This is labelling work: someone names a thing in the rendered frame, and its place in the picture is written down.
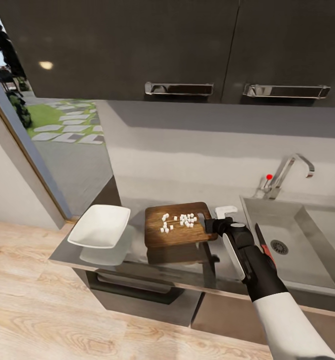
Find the cutting board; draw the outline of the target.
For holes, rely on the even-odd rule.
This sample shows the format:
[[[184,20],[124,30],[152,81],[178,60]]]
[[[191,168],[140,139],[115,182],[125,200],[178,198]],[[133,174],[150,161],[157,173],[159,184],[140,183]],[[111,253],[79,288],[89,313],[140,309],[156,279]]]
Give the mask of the cutting board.
[[[163,215],[169,217],[163,221]],[[181,225],[182,216],[189,217],[194,214],[196,221],[187,227],[185,222]],[[178,246],[183,244],[195,244],[200,242],[215,241],[219,234],[207,233],[203,227],[198,214],[203,214],[205,220],[212,219],[209,208],[205,202],[190,202],[171,205],[151,206],[145,209],[144,243],[147,248],[160,248],[167,246]],[[167,223],[169,232],[161,232]],[[171,229],[173,226],[173,229]]]

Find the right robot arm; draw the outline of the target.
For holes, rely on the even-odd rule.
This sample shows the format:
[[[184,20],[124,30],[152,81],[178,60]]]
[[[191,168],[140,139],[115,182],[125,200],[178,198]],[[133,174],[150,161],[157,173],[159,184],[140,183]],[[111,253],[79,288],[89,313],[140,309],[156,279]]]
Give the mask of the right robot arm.
[[[236,206],[217,207],[215,218],[204,220],[208,234],[217,233],[235,266],[261,323],[273,360],[335,360],[334,352],[277,276],[273,259],[255,245],[245,224],[225,214]]]

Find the parer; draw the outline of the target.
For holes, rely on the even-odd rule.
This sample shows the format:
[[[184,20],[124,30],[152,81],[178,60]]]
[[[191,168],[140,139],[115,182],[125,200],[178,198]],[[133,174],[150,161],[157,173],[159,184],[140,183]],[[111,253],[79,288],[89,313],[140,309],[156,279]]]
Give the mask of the parer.
[[[268,249],[268,246],[266,245],[266,242],[265,242],[265,240],[264,240],[264,237],[263,237],[263,235],[262,235],[262,233],[261,233],[261,230],[260,230],[260,228],[259,228],[259,226],[258,226],[257,223],[256,223],[256,227],[255,227],[255,228],[256,228],[256,232],[257,232],[257,234],[258,234],[260,243],[261,243],[261,247],[262,247],[263,250],[264,250],[264,253],[267,254],[267,255],[272,259],[271,253],[270,253],[270,251],[269,251],[269,249]]]

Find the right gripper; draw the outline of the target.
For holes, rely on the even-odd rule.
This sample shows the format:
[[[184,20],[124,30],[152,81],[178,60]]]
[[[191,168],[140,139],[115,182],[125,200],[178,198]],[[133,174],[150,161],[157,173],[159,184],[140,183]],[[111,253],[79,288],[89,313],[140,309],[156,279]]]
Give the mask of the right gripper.
[[[225,223],[225,222],[233,222],[232,217],[226,217],[225,219],[212,218],[212,219],[204,220],[205,231],[208,234],[212,234],[212,233],[220,234],[220,232],[219,232],[220,225]]]

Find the bowl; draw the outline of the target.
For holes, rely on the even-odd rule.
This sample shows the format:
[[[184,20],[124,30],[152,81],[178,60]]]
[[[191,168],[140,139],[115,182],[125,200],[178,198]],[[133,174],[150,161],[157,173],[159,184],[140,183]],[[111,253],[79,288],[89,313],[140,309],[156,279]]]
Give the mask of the bowl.
[[[72,228],[67,242],[96,249],[114,248],[124,234],[131,209],[112,205],[89,207]]]

